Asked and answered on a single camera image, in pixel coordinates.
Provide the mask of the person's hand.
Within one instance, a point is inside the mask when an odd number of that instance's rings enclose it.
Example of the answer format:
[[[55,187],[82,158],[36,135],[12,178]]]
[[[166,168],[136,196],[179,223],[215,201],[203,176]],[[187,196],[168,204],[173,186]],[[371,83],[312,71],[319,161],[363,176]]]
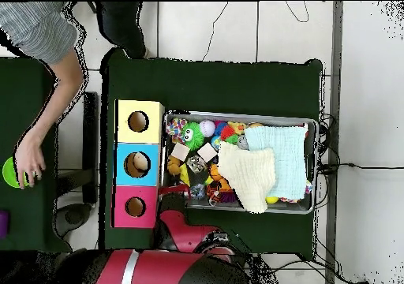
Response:
[[[14,158],[17,181],[21,189],[24,189],[25,181],[28,181],[28,184],[33,187],[35,179],[40,180],[46,169],[41,149],[43,139],[43,131],[32,128],[17,145]]]

